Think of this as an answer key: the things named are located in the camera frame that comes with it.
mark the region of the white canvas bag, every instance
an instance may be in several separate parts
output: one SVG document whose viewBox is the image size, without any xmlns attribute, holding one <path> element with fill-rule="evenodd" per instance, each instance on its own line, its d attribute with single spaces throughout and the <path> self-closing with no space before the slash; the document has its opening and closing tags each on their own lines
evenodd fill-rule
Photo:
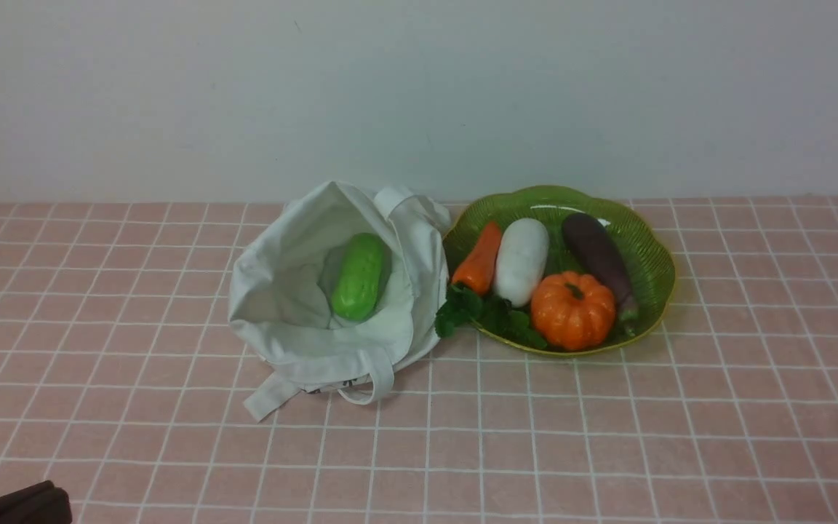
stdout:
<svg viewBox="0 0 838 524">
<path fill-rule="evenodd" d="M 442 232 L 448 210 L 406 188 L 373 194 L 323 183 L 290 203 L 236 260 L 229 294 L 233 331 L 273 368 L 244 402 L 263 420 L 300 391 L 337 389 L 355 404 L 390 392 L 394 371 L 439 342 L 445 302 Z M 332 315 L 330 295 L 343 246 L 376 233 L 389 248 L 389 279 L 375 313 L 360 324 Z M 372 382 L 372 391 L 353 385 Z"/>
</svg>

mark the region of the eggplant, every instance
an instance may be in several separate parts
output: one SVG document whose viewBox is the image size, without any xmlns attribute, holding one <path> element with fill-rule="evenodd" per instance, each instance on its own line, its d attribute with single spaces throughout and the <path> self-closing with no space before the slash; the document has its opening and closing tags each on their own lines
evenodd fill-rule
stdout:
<svg viewBox="0 0 838 524">
<path fill-rule="evenodd" d="M 584 269 L 616 298 L 616 317 L 626 335 L 635 336 L 639 319 L 639 303 L 632 293 L 632 282 L 619 249 L 606 228 L 588 213 L 573 213 L 562 222 L 562 238 L 568 251 Z"/>
</svg>

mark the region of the pumpkin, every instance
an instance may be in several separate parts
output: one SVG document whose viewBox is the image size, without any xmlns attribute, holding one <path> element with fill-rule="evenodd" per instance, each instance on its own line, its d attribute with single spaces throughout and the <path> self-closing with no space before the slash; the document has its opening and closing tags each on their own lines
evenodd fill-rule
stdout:
<svg viewBox="0 0 838 524">
<path fill-rule="evenodd" d="M 612 291 L 591 275 L 549 275 L 532 294 L 532 327 L 566 352 L 596 346 L 616 319 Z"/>
</svg>

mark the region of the fruit basket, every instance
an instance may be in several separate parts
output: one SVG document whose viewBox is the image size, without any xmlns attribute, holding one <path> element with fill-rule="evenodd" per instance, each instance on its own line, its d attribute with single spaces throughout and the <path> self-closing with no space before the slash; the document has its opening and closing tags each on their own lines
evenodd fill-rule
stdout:
<svg viewBox="0 0 838 524">
<path fill-rule="evenodd" d="M 562 239 L 562 221 L 577 212 L 588 213 L 598 219 L 622 255 L 633 294 L 639 303 L 639 317 L 633 325 L 635 336 L 626 334 L 622 326 L 618 325 L 619 322 L 616 322 L 600 345 L 579 352 L 563 352 L 550 346 L 536 349 L 510 341 L 474 321 L 472 324 L 476 329 L 522 351 L 572 358 L 631 344 L 658 326 L 675 288 L 676 271 L 671 252 L 655 238 L 655 233 L 645 220 L 628 207 L 612 200 L 591 198 L 564 186 L 533 186 L 513 193 L 485 196 L 471 203 L 443 239 L 449 271 L 453 273 L 468 256 L 486 223 L 495 221 L 500 229 L 505 229 L 520 218 L 534 218 L 548 229 L 545 275 L 562 271 L 583 272 L 582 266 L 565 247 Z"/>
</svg>

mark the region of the cucumber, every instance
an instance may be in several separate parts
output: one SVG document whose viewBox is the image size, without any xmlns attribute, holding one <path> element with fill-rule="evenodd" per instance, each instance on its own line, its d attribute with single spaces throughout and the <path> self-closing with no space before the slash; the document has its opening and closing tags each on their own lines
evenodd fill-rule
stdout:
<svg viewBox="0 0 838 524">
<path fill-rule="evenodd" d="M 359 233 L 351 237 L 332 292 L 332 309 L 336 315 L 359 322 L 373 313 L 380 298 L 385 256 L 386 245 L 379 236 Z"/>
</svg>

